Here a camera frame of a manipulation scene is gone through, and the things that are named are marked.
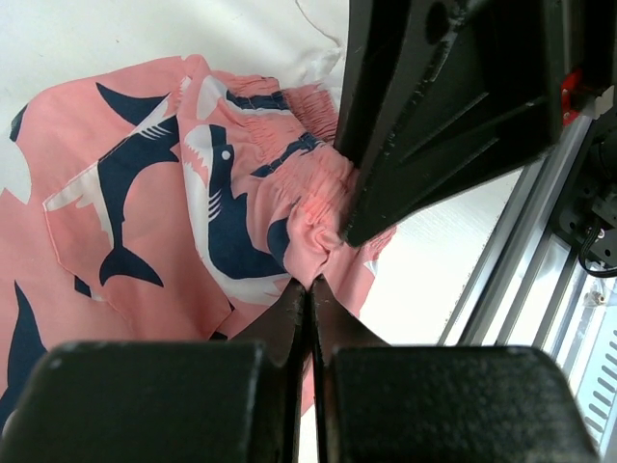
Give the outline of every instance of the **navy shark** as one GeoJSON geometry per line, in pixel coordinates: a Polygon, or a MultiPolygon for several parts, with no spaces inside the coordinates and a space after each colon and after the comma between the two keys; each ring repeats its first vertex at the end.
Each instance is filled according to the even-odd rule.
{"type": "Polygon", "coordinates": [[[274,173],[282,163],[287,160],[289,156],[291,156],[296,151],[303,151],[301,155],[305,155],[311,151],[313,151],[319,144],[321,144],[319,140],[317,140],[312,134],[305,132],[302,134],[298,140],[295,142],[291,142],[287,145],[287,149],[281,154],[278,159],[275,159],[270,164],[266,164],[265,166],[261,166],[258,169],[255,169],[254,172],[251,173],[254,177],[265,178],[270,174],[274,173]]]}
{"type": "Polygon", "coordinates": [[[111,149],[97,166],[113,236],[113,249],[101,264],[99,280],[105,285],[111,277],[125,275],[163,286],[154,269],[124,247],[122,223],[126,196],[137,175],[152,164],[178,162],[178,158],[171,152],[179,140],[176,117],[164,119],[162,116],[166,105],[162,106],[163,111],[160,109],[165,96],[136,98],[96,85],[101,96],[119,116],[137,125],[137,129],[111,149]],[[161,112],[157,115],[160,121],[152,117],[155,110],[161,112]],[[148,118],[153,119],[154,123],[145,123],[148,118]]]}
{"type": "Polygon", "coordinates": [[[226,99],[240,109],[274,109],[289,111],[289,105],[285,101],[282,92],[274,92],[271,95],[236,96],[227,90],[226,99]]]}
{"type": "Polygon", "coordinates": [[[28,299],[17,282],[14,287],[19,313],[9,351],[8,387],[0,397],[0,427],[13,412],[35,364],[47,352],[40,341],[39,328],[28,299]]]}
{"type": "Polygon", "coordinates": [[[289,245],[287,219],[268,228],[270,254],[256,249],[247,229],[247,194],[234,198],[231,191],[235,151],[226,130],[201,124],[186,135],[184,142],[210,176],[206,186],[191,164],[184,164],[184,179],[191,192],[189,216],[203,264],[228,298],[272,305],[281,294],[276,282],[288,277],[282,262],[289,245]]]}
{"type": "Polygon", "coordinates": [[[17,137],[19,136],[19,130],[21,129],[21,122],[23,121],[23,115],[26,112],[28,105],[26,104],[21,110],[15,115],[13,120],[11,121],[11,133],[9,138],[12,142],[17,142],[17,137]]]}
{"type": "MultiPolygon", "coordinates": [[[[260,278],[284,273],[281,263],[270,254],[253,246],[247,230],[247,194],[233,198],[231,193],[231,167],[233,146],[227,143],[227,131],[219,125],[210,125],[212,136],[212,174],[209,189],[214,192],[209,211],[208,243],[212,263],[232,279],[260,278]]],[[[272,224],[277,231],[277,247],[282,253],[289,244],[284,226],[272,224]]]]}

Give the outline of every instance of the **garment pocket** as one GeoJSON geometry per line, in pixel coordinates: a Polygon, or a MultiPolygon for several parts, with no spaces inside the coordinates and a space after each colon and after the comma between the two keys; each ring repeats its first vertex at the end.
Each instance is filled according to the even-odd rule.
{"type": "Polygon", "coordinates": [[[195,250],[177,121],[161,104],[43,207],[59,263],[136,337],[207,339],[230,308],[195,250]]]}

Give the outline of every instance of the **pink shorts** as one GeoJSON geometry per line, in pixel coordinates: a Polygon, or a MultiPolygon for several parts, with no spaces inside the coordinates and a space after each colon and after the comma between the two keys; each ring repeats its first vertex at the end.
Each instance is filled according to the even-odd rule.
{"type": "Polygon", "coordinates": [[[339,239],[356,173],[335,121],[317,85],[201,56],[35,97],[0,140],[0,428],[61,342],[227,339],[290,276],[324,274],[358,314],[393,231],[339,239]]]}

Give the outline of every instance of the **shark print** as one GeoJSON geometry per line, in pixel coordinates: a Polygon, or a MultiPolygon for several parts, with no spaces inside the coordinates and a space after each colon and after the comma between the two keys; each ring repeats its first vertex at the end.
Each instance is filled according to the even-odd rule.
{"type": "Polygon", "coordinates": [[[138,126],[138,131],[122,140],[98,162],[98,180],[114,238],[114,247],[100,266],[100,283],[105,285],[111,277],[125,275],[163,286],[154,269],[124,247],[122,223],[126,196],[137,175],[158,162],[179,162],[171,152],[179,141],[177,120],[171,116],[140,129],[140,124],[148,121],[148,117],[163,103],[164,97],[135,98],[118,94],[100,84],[97,87],[103,99],[119,116],[138,126]]]}
{"type": "Polygon", "coordinates": [[[271,95],[236,96],[227,90],[226,99],[242,110],[273,109],[276,111],[289,111],[289,105],[281,91],[274,92],[271,95]]]}
{"type": "Polygon", "coordinates": [[[30,201],[32,179],[28,162],[17,145],[17,137],[26,108],[27,106],[24,106],[14,117],[8,133],[0,135],[0,195],[6,189],[24,204],[30,201]]]}
{"type": "Polygon", "coordinates": [[[0,426],[9,419],[30,372],[47,352],[40,341],[39,328],[28,299],[17,282],[14,288],[19,313],[9,351],[8,387],[0,397],[0,426]]]}
{"type": "Polygon", "coordinates": [[[189,215],[201,260],[228,297],[273,304],[281,293],[274,282],[287,276],[282,265],[289,244],[287,219],[274,222],[268,230],[273,255],[256,249],[247,229],[247,194],[234,198],[231,192],[235,154],[226,130],[219,125],[198,125],[184,142],[210,173],[206,188],[192,166],[184,165],[189,215]]]}
{"type": "Polygon", "coordinates": [[[198,119],[207,119],[216,110],[221,99],[230,110],[244,115],[291,114],[281,91],[270,95],[237,96],[219,79],[208,75],[201,83],[197,103],[198,119]]]}
{"type": "Polygon", "coordinates": [[[98,301],[98,302],[102,302],[103,301],[103,298],[101,296],[99,296],[94,291],[92,291],[90,286],[86,282],[84,282],[81,278],[79,278],[77,276],[75,276],[75,285],[74,285],[74,287],[75,287],[75,291],[79,292],[80,294],[83,294],[86,297],[90,297],[94,301],[98,301]]]}
{"type": "Polygon", "coordinates": [[[291,142],[287,149],[281,154],[279,159],[275,159],[270,164],[266,164],[265,166],[261,166],[258,169],[255,169],[254,172],[251,173],[253,177],[265,178],[270,174],[273,174],[282,163],[285,162],[289,156],[291,156],[296,151],[302,151],[300,155],[305,155],[320,145],[323,142],[317,140],[312,134],[305,132],[296,140],[295,142],[291,142]]]}
{"type": "Polygon", "coordinates": [[[49,199],[45,208],[55,210],[79,198],[77,207],[94,205],[112,246],[99,269],[102,286],[117,275],[163,286],[156,271],[124,246],[122,224],[126,197],[139,173],[159,162],[179,162],[171,151],[179,141],[176,117],[166,116],[166,96],[137,98],[119,94],[101,84],[96,86],[116,114],[135,125],[135,129],[109,150],[94,168],[49,199]]]}

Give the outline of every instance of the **black plastic part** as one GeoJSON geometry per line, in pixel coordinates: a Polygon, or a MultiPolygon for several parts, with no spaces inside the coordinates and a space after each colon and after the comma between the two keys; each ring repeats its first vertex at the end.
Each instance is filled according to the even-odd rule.
{"type": "Polygon", "coordinates": [[[599,461],[563,374],[532,348],[345,348],[330,376],[328,462],[599,461]]]}
{"type": "Polygon", "coordinates": [[[594,217],[598,214],[603,218],[604,238],[592,246],[588,258],[608,267],[617,266],[617,229],[610,225],[615,223],[617,208],[606,208],[602,197],[610,193],[615,182],[617,111],[612,109],[589,127],[550,217],[552,231],[575,249],[582,245],[594,217]]]}
{"type": "MultiPolygon", "coordinates": [[[[358,85],[343,86],[336,146],[361,166],[341,231],[354,246],[537,159],[562,128],[561,2],[388,2],[380,9],[396,9],[389,15],[393,31],[405,10],[401,4],[407,7],[405,31],[383,52],[391,59],[398,48],[391,72],[377,58],[358,66],[356,49],[348,50],[348,72],[360,68],[360,74],[346,76],[345,84],[358,85]],[[374,117],[373,99],[384,79],[387,89],[374,117]],[[364,104],[362,119],[356,114],[364,104]]],[[[349,42],[366,41],[353,18],[349,42]]],[[[365,53],[379,49],[372,37],[365,53]]]]}
{"type": "MultiPolygon", "coordinates": [[[[339,391],[336,389],[333,377],[334,357],[336,352],[343,347],[387,346],[388,344],[336,301],[323,277],[318,278],[313,284],[308,301],[310,303],[310,340],[319,461],[320,463],[356,461],[350,459],[351,455],[345,451],[345,444],[341,441],[344,437],[340,433],[339,391]]],[[[367,391],[371,383],[381,381],[379,377],[365,379],[368,382],[361,385],[363,391],[367,391]]],[[[377,458],[371,461],[386,462],[389,460],[377,458]]]]}
{"type": "Polygon", "coordinates": [[[296,461],[302,355],[293,327],[302,324],[290,310],[304,297],[290,285],[271,308],[289,313],[280,347],[249,332],[244,341],[55,349],[17,405],[0,461],[296,461]]]}

